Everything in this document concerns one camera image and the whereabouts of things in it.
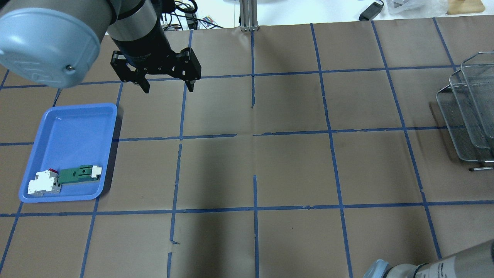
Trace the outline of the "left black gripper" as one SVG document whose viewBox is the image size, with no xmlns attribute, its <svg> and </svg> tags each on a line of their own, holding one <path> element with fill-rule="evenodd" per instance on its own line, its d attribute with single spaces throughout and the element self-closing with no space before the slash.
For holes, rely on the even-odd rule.
<svg viewBox="0 0 494 278">
<path fill-rule="evenodd" d="M 185 82 L 189 92 L 201 79 L 201 64 L 191 47 L 176 54 L 166 37 L 142 37 L 130 42 L 114 39 L 119 51 L 113 51 L 110 65 L 120 81 L 138 85 L 150 92 L 146 74 L 169 75 Z"/>
</svg>

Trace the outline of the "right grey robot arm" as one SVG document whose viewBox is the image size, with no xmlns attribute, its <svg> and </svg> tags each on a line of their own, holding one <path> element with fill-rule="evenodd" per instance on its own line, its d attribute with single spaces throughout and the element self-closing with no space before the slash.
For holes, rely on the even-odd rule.
<svg viewBox="0 0 494 278">
<path fill-rule="evenodd" d="M 493 240 L 462 250 L 433 263 L 390 265 L 376 260 L 364 278 L 492 278 Z"/>
</svg>

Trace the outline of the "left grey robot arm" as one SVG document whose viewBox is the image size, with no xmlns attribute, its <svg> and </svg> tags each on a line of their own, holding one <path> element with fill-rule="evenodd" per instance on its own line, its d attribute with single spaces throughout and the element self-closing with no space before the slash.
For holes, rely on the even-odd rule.
<svg viewBox="0 0 494 278">
<path fill-rule="evenodd" d="M 199 60 L 190 47 L 174 52 L 161 25 L 162 14 L 176 8 L 173 0 L 2 0 L 1 65 L 37 84 L 70 88 L 83 81 L 108 34 L 120 81 L 148 93 L 147 75 L 169 75 L 192 92 Z"/>
</svg>

